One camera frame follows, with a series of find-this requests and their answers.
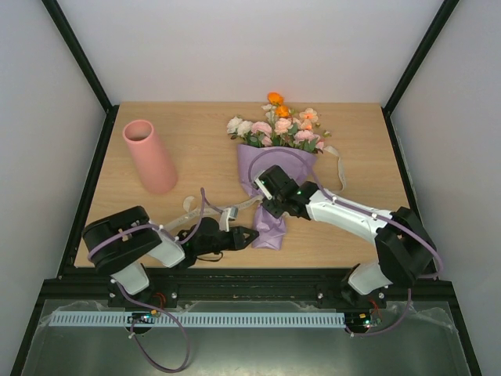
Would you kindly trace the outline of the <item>cream ribbon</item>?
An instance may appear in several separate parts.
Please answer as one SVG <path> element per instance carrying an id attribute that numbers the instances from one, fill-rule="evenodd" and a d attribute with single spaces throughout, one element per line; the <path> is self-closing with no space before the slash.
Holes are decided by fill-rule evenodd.
<path id="1" fill-rule="evenodd" d="M 344 189 L 347 186 L 347 180 L 344 174 L 344 164 L 343 160 L 341 157 L 341 153 L 333 146 L 325 146 L 323 148 L 323 152 L 330 153 L 334 155 L 337 158 L 337 175 L 338 179 L 341 183 L 341 188 L 339 190 L 336 190 L 335 193 L 341 193 L 344 191 Z M 193 196 L 187 197 L 183 205 L 185 206 L 185 211 L 186 213 L 178 217 L 177 219 L 174 219 L 167 224 L 164 225 L 164 229 L 167 231 L 172 231 L 176 228 L 179 228 L 181 225 L 188 223 L 192 219 L 198 218 L 200 215 L 202 216 L 210 216 L 210 215 L 220 215 L 223 213 L 224 210 L 227 208 L 237 208 L 238 211 L 240 212 L 241 210 L 245 210 L 252 206 L 256 202 L 261 202 L 263 200 L 262 195 L 257 195 L 254 197 L 249 198 L 246 201 L 240 202 L 238 204 L 231 204 L 231 205 L 226 205 L 226 206 L 210 206 L 209 204 L 205 204 L 204 209 L 201 210 L 201 208 L 194 208 L 191 211 L 188 211 L 190 208 L 190 205 L 194 201 Z"/>

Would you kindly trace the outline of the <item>purple flower bouquet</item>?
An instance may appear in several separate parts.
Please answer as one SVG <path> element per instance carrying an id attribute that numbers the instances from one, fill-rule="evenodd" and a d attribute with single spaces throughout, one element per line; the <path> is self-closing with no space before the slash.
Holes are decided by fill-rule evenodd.
<path id="1" fill-rule="evenodd" d="M 319 115 L 312 108 L 295 111 L 277 92 L 270 92 L 267 100 L 261 107 L 264 120 L 252 121 L 236 115 L 226 125 L 227 134 L 240 142 L 237 145 L 240 185 L 249 197 L 262 195 L 254 184 L 255 179 L 266 169 L 278 165 L 300 187 L 297 202 L 301 214 L 297 218 L 309 219 L 306 205 L 316 185 L 307 178 L 325 144 L 325 137 L 315 131 Z M 264 199 L 254 214 L 253 227 L 259 237 L 252 247 L 279 250 L 287 232 L 284 215 L 289 214 L 274 218 L 263 208 Z"/>

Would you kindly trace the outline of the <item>pink cylindrical vase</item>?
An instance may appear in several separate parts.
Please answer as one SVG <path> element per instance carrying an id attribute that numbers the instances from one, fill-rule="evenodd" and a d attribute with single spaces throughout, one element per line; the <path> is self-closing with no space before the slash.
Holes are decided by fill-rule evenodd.
<path id="1" fill-rule="evenodd" d="M 144 188 L 155 194 L 172 190 L 178 174 L 159 133 L 147 120 L 135 120 L 123 128 L 122 136 Z"/>

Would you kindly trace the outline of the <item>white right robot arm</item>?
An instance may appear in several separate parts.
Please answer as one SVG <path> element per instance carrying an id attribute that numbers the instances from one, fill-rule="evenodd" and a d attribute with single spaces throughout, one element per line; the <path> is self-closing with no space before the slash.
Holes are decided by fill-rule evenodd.
<path id="1" fill-rule="evenodd" d="M 278 165 L 254 177 L 253 186 L 264 194 L 263 207 L 273 217 L 287 213 L 327 223 L 375 247 L 377 260 L 354 266 L 341 288 L 349 306 L 360 306 L 382 287 L 411 288 L 420 278 L 435 278 L 437 273 L 424 272 L 433 261 L 438 269 L 443 267 L 422 222 L 408 208 L 371 208 L 326 190 L 317 180 L 298 184 Z"/>

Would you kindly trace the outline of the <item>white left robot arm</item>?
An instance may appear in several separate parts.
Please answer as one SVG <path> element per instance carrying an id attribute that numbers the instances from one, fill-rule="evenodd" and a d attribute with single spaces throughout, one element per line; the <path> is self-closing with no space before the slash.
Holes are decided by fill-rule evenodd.
<path id="1" fill-rule="evenodd" d="M 163 226 L 152 222 L 142 206 L 94 221 L 82 232 L 88 260 L 96 272 L 111 277 L 129 295 L 137 295 L 150 286 L 146 268 L 139 261 L 145 255 L 169 269 L 188 269 L 203 255 L 240 251 L 258 237 L 256 230 L 222 227 L 209 217 L 173 237 Z"/>

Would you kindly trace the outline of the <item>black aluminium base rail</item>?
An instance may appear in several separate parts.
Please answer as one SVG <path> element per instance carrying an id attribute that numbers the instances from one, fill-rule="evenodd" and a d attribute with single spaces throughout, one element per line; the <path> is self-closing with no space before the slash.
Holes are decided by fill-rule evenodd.
<path id="1" fill-rule="evenodd" d="M 346 269 L 187 269 L 151 268 L 150 286 L 135 299 L 165 308 L 183 302 L 305 302 L 320 309 L 354 312 L 384 308 L 387 302 L 457 303 L 453 286 L 419 280 L 412 288 L 390 286 L 366 297 L 343 298 Z"/>

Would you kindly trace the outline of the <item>right black frame post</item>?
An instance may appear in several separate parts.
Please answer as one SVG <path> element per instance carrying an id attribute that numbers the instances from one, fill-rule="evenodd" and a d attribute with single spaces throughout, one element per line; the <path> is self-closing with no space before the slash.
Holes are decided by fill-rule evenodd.
<path id="1" fill-rule="evenodd" d="M 407 88 L 426 59 L 427 54 L 431 51 L 431 48 L 459 3 L 459 0 L 444 0 L 441 3 L 409 63 L 403 71 L 402 76 L 399 78 L 395 89 L 391 93 L 386 105 L 383 107 L 386 117 L 390 117 L 395 111 Z"/>

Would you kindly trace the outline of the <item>black frame post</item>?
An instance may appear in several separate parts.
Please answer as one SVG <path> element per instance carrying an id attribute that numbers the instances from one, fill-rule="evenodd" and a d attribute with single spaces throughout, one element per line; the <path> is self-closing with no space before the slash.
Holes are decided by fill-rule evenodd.
<path id="1" fill-rule="evenodd" d="M 98 75 L 82 48 L 81 43 L 79 42 L 77 35 L 74 33 L 74 30 L 59 2 L 57 0 L 42 0 L 41 3 L 56 26 L 56 29 L 65 42 L 80 71 L 84 75 L 102 109 L 106 114 L 114 112 L 115 106 L 111 103 L 108 95 L 106 94 Z"/>
<path id="2" fill-rule="evenodd" d="M 386 117 L 390 117 L 395 111 L 407 88 L 426 59 L 427 54 L 431 51 L 431 48 L 459 3 L 459 0 L 444 0 L 441 3 L 409 63 L 403 71 L 402 76 L 399 78 L 395 89 L 391 93 L 386 105 L 383 107 Z"/>

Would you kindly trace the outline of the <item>left black frame post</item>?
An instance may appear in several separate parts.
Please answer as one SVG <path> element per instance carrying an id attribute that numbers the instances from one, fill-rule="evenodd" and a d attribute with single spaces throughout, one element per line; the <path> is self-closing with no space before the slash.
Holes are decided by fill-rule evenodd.
<path id="1" fill-rule="evenodd" d="M 114 112 L 115 106 L 111 103 L 108 95 L 106 94 L 98 75 L 82 48 L 81 43 L 79 42 L 77 35 L 74 33 L 74 30 L 59 2 L 57 0 L 42 0 L 41 3 L 56 26 L 56 29 L 65 42 L 80 71 L 84 75 L 102 109 L 106 114 Z"/>

